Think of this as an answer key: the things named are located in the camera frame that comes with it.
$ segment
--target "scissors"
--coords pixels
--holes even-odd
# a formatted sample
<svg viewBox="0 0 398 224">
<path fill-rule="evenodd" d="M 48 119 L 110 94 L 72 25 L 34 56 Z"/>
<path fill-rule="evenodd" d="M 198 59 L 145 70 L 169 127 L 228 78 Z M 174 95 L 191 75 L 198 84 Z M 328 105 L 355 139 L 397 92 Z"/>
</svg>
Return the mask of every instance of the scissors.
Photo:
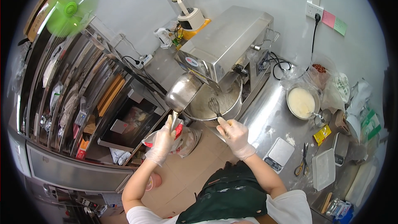
<svg viewBox="0 0 398 224">
<path fill-rule="evenodd" d="M 307 156 L 307 151 L 308 151 L 308 143 L 304 143 L 304 149 L 302 152 L 302 161 L 301 164 L 299 166 L 296 167 L 295 169 L 295 175 L 296 177 L 299 176 L 299 174 L 301 173 L 301 171 L 304 169 L 304 175 L 308 174 L 309 171 L 309 167 L 307 164 L 307 161 L 305 160 L 306 156 Z"/>
</svg>

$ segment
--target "white container lid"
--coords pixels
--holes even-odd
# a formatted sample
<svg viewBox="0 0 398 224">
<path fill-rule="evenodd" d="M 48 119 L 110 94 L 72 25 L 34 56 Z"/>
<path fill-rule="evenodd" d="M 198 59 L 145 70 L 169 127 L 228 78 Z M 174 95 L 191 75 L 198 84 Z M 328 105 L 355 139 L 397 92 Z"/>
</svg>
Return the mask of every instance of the white container lid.
<svg viewBox="0 0 398 224">
<path fill-rule="evenodd" d="M 336 180 L 336 165 L 333 148 L 322 152 L 312 158 L 312 174 L 314 188 L 323 190 Z"/>
</svg>

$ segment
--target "white t-shirt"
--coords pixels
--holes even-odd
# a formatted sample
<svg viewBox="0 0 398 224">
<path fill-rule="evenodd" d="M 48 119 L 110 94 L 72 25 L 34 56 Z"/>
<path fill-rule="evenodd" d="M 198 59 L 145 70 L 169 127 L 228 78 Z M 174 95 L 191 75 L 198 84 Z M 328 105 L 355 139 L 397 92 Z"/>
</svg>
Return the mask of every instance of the white t-shirt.
<svg viewBox="0 0 398 224">
<path fill-rule="evenodd" d="M 270 195 L 267 195 L 267 211 L 269 216 L 278 224 L 312 223 L 310 206 L 302 190 L 292 190 L 275 197 L 275 199 L 271 199 Z M 170 219 L 162 219 L 144 206 L 131 208 L 126 216 L 130 224 L 175 224 L 178 219 L 178 215 Z M 198 222 L 198 224 L 230 224 L 242 220 L 249 220 L 255 224 L 259 224 L 254 217 L 209 220 Z"/>
</svg>

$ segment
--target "wire whisk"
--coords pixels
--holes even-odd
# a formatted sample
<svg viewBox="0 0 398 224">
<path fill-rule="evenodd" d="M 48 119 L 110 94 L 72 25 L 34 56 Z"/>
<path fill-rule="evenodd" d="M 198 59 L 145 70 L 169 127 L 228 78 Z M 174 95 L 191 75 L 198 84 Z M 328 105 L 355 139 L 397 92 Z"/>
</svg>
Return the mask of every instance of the wire whisk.
<svg viewBox="0 0 398 224">
<path fill-rule="evenodd" d="M 217 117 L 222 117 L 220 113 L 220 104 L 218 103 L 216 98 L 210 98 L 208 106 L 210 110 L 217 115 Z"/>
</svg>

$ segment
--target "person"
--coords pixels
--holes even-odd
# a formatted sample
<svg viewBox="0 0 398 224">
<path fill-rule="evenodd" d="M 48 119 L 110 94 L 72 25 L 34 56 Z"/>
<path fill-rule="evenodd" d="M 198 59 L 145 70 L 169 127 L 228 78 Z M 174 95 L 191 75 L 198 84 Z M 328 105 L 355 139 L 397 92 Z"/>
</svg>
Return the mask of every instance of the person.
<svg viewBox="0 0 398 224">
<path fill-rule="evenodd" d="M 302 190 L 287 191 L 276 172 L 248 143 L 249 130 L 236 120 L 218 118 L 218 132 L 233 154 L 236 165 L 226 162 L 205 183 L 196 202 L 181 214 L 162 219 L 141 202 L 149 177 L 166 161 L 175 138 L 170 133 L 171 116 L 157 132 L 146 159 L 126 184 L 122 202 L 130 224 L 262 224 L 312 223 L 311 211 Z"/>
</svg>

